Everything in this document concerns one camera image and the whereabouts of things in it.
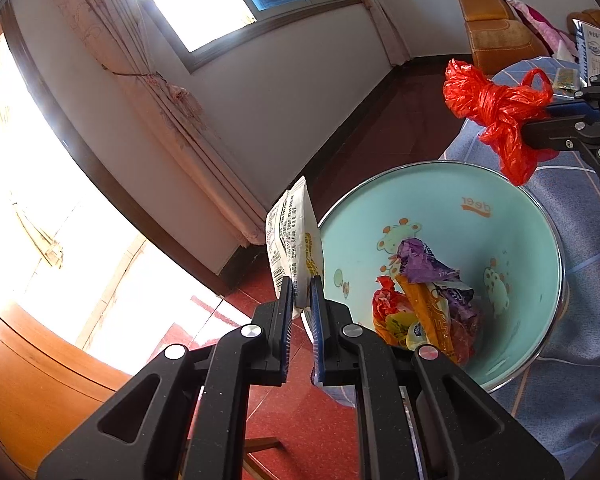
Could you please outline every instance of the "red tile floor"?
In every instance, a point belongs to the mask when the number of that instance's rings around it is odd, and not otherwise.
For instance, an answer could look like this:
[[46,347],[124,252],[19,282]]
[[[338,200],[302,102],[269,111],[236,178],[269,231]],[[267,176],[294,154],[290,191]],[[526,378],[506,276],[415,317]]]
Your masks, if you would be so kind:
[[[444,64],[405,69],[323,169],[310,195],[317,218],[348,190],[381,171],[438,158],[462,121],[442,98]],[[225,301],[250,316],[275,299],[266,257],[259,257]],[[312,386],[313,349],[300,319],[292,328],[291,364],[281,388],[252,386],[247,438],[275,436],[281,449],[254,453],[278,480],[358,478],[356,414]],[[251,480],[243,473],[243,480]]]

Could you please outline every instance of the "bolt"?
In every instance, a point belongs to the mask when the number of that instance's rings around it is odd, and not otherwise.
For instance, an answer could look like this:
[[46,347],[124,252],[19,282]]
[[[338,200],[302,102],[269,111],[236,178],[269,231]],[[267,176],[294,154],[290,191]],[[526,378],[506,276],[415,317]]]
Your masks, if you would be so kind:
[[169,345],[164,349],[164,356],[175,361],[180,359],[186,352],[187,349],[183,345]]
[[245,325],[240,330],[240,333],[245,337],[257,337],[262,333],[262,329],[257,325]]
[[435,346],[424,345],[418,349],[418,354],[427,361],[433,361],[439,355],[438,349]]
[[347,337],[360,337],[362,335],[362,327],[355,323],[350,323],[343,327],[342,333]]

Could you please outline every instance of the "blue plaid tablecloth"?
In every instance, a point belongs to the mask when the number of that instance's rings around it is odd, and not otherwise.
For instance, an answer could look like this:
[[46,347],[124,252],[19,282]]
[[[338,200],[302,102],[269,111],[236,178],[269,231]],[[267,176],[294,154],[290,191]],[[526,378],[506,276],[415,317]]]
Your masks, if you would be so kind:
[[[515,86],[535,67],[553,79],[559,66],[575,67],[541,57],[516,63],[493,80]],[[483,130],[466,121],[442,158],[499,170],[498,157],[478,140]],[[570,478],[600,442],[600,188],[575,152],[541,163],[526,188],[562,238],[566,306],[540,356],[493,397],[554,454]],[[354,406],[353,390],[325,391]]]

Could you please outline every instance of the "teal bucket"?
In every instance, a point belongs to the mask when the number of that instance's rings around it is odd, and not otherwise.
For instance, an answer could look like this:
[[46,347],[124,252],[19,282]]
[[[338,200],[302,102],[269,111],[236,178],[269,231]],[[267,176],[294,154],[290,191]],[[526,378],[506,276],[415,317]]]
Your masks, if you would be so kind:
[[541,205],[500,174],[462,162],[410,164],[346,194],[320,222],[324,295],[373,329],[376,277],[398,272],[401,240],[417,237],[460,270],[482,310],[465,371],[488,392],[540,352],[562,306],[557,232]]

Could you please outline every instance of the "barcode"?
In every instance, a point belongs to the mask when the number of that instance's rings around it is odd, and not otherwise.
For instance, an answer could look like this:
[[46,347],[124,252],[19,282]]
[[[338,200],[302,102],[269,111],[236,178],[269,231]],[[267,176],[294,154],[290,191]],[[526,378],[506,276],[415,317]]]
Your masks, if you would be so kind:
[[282,267],[278,267],[273,272],[273,283],[275,284],[276,290],[280,290],[282,288],[282,278],[285,277],[285,269]]

